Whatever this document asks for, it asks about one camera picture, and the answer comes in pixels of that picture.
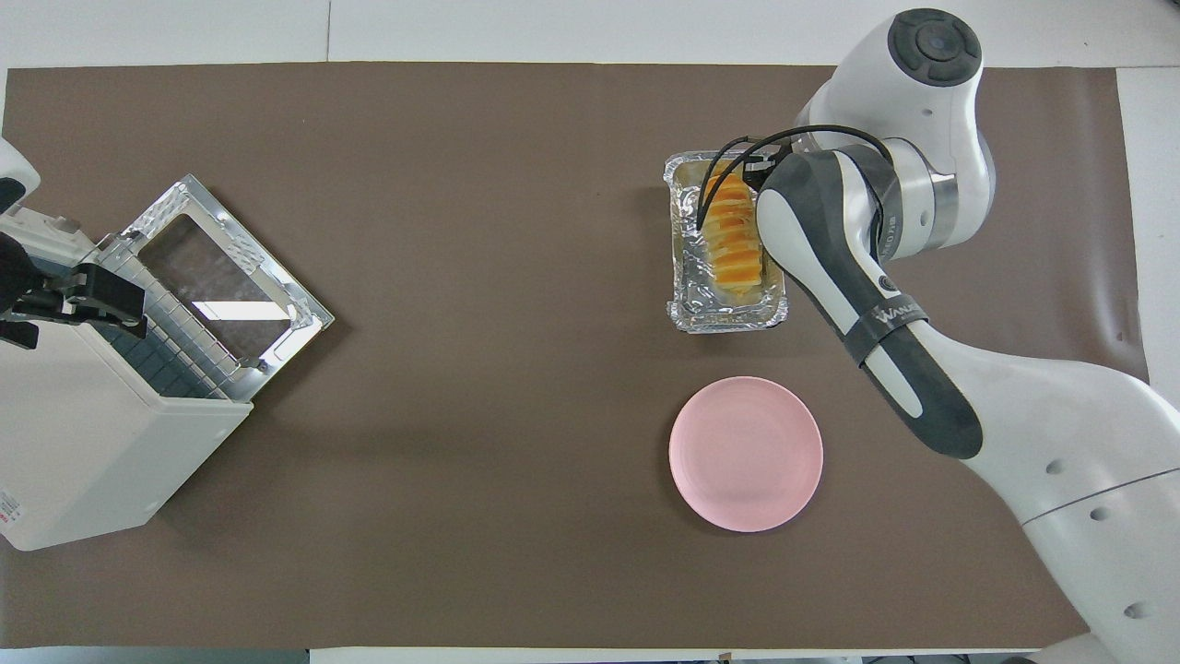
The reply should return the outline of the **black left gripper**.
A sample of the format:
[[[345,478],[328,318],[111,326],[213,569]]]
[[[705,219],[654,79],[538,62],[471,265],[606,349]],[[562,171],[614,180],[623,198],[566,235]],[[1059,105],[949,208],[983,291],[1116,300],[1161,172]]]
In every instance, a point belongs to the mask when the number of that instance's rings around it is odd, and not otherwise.
[[[1,235],[1,314],[8,314],[26,292],[39,290],[37,316],[67,326],[109,326],[127,335],[145,335],[145,291],[98,264],[79,264],[54,280],[45,280],[25,246]],[[0,323],[5,343],[35,350],[38,328],[27,321]]]

